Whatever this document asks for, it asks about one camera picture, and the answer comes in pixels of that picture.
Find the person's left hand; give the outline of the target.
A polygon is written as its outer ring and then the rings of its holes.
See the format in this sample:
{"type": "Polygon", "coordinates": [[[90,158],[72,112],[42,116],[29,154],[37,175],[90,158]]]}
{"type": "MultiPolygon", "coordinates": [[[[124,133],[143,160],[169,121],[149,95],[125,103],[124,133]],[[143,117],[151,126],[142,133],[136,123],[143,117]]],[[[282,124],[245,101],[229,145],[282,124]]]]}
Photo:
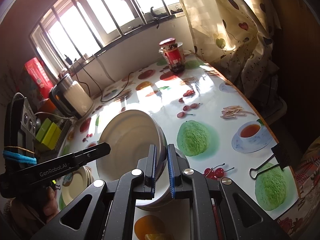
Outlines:
{"type": "Polygon", "coordinates": [[[10,212],[19,228],[34,234],[58,214],[56,191],[50,186],[28,190],[11,201],[10,212]]]}

